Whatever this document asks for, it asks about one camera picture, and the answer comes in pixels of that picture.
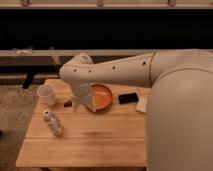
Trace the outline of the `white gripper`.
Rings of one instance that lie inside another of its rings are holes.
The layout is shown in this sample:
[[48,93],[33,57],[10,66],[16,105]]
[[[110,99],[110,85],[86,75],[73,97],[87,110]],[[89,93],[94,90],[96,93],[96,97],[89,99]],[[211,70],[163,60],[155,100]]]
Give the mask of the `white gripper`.
[[84,105],[92,112],[96,111],[95,102],[93,99],[92,86],[88,83],[71,85],[72,101],[75,105]]

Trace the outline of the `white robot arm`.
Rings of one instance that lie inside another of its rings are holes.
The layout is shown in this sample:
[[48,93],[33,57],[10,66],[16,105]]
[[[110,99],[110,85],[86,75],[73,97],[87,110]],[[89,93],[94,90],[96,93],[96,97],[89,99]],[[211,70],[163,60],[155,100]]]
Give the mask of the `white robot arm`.
[[93,83],[150,90],[147,171],[213,171],[213,52],[155,51],[95,64],[78,54],[59,71],[77,104],[93,108]]

